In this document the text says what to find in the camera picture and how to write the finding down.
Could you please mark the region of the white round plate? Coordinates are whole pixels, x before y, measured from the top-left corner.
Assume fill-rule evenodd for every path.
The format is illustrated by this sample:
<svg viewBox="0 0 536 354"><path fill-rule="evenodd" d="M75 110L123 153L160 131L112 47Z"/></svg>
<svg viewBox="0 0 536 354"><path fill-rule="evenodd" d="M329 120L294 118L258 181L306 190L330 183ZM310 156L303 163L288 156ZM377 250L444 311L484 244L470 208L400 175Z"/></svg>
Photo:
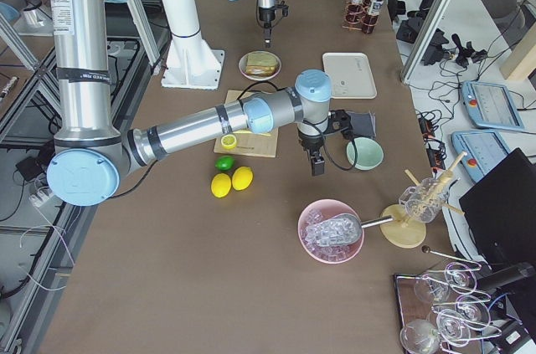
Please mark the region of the white round plate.
<svg viewBox="0 0 536 354"><path fill-rule="evenodd" d="M279 74L281 60L267 51L252 51L240 59L239 70L250 80L270 80Z"/></svg>

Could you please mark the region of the black laptop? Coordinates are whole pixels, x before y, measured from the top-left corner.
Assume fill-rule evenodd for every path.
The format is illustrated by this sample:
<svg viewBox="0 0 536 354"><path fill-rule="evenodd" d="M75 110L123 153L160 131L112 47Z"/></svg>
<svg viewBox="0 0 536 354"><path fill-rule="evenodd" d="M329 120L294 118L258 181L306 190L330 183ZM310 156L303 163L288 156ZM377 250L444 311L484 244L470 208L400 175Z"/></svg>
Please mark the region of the black laptop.
<svg viewBox="0 0 536 354"><path fill-rule="evenodd" d="M511 151L460 198L477 252L491 264L535 264L535 164Z"/></svg>

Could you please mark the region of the front tea bottle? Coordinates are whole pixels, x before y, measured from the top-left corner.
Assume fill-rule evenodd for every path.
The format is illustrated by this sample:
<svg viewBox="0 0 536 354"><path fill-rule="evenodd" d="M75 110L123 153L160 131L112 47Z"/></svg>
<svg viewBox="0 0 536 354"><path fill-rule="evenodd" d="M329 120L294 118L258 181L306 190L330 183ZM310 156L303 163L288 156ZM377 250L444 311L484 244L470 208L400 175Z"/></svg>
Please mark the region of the front tea bottle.
<svg viewBox="0 0 536 354"><path fill-rule="evenodd" d="M363 0L351 0L348 5L348 23L357 25L363 16Z"/></svg>

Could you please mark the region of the wooden mug tree stand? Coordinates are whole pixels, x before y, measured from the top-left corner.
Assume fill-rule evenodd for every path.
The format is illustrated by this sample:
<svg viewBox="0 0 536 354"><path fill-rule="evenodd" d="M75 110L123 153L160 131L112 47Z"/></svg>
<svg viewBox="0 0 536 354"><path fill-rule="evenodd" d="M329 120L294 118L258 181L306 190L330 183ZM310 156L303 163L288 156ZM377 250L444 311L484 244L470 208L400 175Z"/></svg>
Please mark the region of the wooden mug tree stand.
<svg viewBox="0 0 536 354"><path fill-rule="evenodd" d="M467 153L465 151L460 153L454 162L440 176L438 176L438 178L434 179L438 179L441 186L450 186L454 177L453 170L466 155ZM418 181L408 169L405 169L405 173L414 183L414 186L419 185L424 180ZM461 215L464 214L461 209L455 208L448 203L444 203L442 208L443 207L449 208ZM390 241L390 243L404 249L412 249L424 242L426 236L426 223L421 223L410 217L401 204L397 203L388 206L381 213L381 216L392 216L394 218L392 222L380 225L383 235Z"/></svg>

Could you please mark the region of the yellow plastic knife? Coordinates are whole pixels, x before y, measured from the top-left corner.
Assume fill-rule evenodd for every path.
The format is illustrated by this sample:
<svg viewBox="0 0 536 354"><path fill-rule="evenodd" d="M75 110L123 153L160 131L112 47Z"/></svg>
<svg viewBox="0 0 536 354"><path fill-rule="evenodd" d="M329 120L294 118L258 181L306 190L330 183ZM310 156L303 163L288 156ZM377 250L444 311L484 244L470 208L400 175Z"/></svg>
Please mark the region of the yellow plastic knife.
<svg viewBox="0 0 536 354"><path fill-rule="evenodd" d="M258 132L258 133L255 133L255 132L253 132L251 130L247 130L247 129L237 130L237 131L234 131L234 133L236 133L236 134L244 134L244 135L254 135L254 136L267 136L267 137L271 136L270 132Z"/></svg>

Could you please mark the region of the far teach pendant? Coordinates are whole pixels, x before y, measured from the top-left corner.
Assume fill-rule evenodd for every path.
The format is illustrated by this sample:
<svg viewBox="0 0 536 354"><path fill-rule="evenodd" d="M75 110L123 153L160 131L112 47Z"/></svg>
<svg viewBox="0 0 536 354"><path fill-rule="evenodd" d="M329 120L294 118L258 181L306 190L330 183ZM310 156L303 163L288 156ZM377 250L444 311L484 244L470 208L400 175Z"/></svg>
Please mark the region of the far teach pendant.
<svg viewBox="0 0 536 354"><path fill-rule="evenodd" d="M525 130L505 85L464 81L461 84L461 97L475 126L509 131Z"/></svg>

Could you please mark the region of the halved lemon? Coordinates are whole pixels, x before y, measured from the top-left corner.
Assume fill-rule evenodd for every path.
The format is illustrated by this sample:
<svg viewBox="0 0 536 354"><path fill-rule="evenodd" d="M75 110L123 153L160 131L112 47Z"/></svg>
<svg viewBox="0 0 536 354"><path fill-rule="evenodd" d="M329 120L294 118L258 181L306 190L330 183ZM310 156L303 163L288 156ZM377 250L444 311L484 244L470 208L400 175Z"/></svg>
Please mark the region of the halved lemon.
<svg viewBox="0 0 536 354"><path fill-rule="evenodd" d="M234 134L227 134L220 138L220 145L226 151L233 150L238 145L237 137Z"/></svg>

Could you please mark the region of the green ceramic bowl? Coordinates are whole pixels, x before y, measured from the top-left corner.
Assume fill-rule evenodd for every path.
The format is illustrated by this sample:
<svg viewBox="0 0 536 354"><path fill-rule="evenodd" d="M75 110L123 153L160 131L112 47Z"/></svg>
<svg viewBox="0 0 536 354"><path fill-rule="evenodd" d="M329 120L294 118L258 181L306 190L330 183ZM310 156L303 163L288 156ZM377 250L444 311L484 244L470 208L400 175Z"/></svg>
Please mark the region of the green ceramic bowl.
<svg viewBox="0 0 536 354"><path fill-rule="evenodd" d="M348 162L358 170L372 170L384 160L381 145L367 137L358 137L347 144Z"/></svg>

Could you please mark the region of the metal ice scoop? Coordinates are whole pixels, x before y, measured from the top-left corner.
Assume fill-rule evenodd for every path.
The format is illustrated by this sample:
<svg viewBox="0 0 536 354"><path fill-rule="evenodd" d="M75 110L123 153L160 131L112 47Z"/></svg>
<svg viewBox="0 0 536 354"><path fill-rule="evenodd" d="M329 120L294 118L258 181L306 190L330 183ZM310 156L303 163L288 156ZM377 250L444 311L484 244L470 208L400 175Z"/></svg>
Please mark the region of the metal ice scoop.
<svg viewBox="0 0 536 354"><path fill-rule="evenodd" d="M305 243L315 247L335 247L356 243L362 236L365 228L390 223L392 216L384 216L362 222L351 213L342 213L319 223L307 225L299 235Z"/></svg>

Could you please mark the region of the near teach pendant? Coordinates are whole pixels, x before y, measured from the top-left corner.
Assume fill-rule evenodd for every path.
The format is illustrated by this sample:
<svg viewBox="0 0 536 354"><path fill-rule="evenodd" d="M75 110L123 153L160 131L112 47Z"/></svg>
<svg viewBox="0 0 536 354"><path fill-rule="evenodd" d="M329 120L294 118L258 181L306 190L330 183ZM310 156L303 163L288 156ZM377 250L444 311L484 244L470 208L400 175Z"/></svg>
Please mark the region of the near teach pendant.
<svg viewBox="0 0 536 354"><path fill-rule="evenodd" d="M496 130L455 131L451 143L456 153L467 153L461 163L474 182L482 180L512 151Z"/></svg>

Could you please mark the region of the pink ice bowl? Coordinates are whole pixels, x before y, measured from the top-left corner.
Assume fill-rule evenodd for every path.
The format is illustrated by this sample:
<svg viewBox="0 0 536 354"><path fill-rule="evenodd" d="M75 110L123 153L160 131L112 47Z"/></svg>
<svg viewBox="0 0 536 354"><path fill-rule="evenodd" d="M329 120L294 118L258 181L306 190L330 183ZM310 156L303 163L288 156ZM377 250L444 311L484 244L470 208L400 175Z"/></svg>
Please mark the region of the pink ice bowl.
<svg viewBox="0 0 536 354"><path fill-rule="evenodd" d="M299 235L305 227L310 224L319 223L337 216L342 213L351 213L358 217L356 212L346 203L334 199L321 199L310 203L305 207L298 220L298 237L303 248L316 260L326 264L340 264L350 259L353 259L361 250L364 242L363 236L356 242L350 245L335 246L335 247L315 247L312 244L305 243Z"/></svg>

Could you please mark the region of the green lime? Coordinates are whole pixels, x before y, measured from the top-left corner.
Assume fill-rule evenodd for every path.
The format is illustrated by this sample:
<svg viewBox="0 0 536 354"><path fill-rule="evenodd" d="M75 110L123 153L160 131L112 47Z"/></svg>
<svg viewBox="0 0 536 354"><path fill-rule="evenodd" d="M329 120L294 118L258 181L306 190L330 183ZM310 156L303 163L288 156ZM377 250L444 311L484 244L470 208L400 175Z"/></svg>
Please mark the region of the green lime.
<svg viewBox="0 0 536 354"><path fill-rule="evenodd" d="M220 156L217 158L215 162L215 167L221 171L226 172L230 170L235 164L235 159L232 156Z"/></svg>

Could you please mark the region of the lower whole lemon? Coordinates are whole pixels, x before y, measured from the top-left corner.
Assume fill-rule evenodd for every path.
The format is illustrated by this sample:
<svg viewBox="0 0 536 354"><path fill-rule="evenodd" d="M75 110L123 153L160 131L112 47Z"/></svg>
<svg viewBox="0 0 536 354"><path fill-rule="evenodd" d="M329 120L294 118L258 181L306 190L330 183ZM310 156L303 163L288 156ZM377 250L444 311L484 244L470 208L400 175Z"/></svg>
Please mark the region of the lower whole lemon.
<svg viewBox="0 0 536 354"><path fill-rule="evenodd" d="M216 198L226 197L232 188L231 178L226 173L218 173L212 179L210 189Z"/></svg>

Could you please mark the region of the bread slice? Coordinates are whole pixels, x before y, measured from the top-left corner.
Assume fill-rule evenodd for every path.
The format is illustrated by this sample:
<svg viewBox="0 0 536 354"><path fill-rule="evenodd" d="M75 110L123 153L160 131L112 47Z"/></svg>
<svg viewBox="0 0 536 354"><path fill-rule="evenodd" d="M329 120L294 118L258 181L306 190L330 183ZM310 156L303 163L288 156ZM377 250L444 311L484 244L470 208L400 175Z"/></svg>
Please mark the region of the bread slice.
<svg viewBox="0 0 536 354"><path fill-rule="evenodd" d="M244 70L244 74L253 78L270 78L274 75L276 75L279 71L279 68L276 66L246 66Z"/></svg>
<svg viewBox="0 0 536 354"><path fill-rule="evenodd" d="M264 51L255 51L250 52L245 56L245 67L246 66L276 66L279 68L280 64L274 54Z"/></svg>

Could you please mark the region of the right tea bottle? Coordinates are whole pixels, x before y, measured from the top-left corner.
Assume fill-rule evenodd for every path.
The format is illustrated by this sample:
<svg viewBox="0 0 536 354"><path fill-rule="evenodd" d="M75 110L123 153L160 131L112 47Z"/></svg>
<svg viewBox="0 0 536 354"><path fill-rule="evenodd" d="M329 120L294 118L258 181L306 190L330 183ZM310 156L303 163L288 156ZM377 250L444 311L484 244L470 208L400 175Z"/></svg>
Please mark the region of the right tea bottle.
<svg viewBox="0 0 536 354"><path fill-rule="evenodd" d="M383 7L384 0L370 0L368 10L363 19L362 31L365 34L370 34L374 31L374 27L378 22L380 11Z"/></svg>

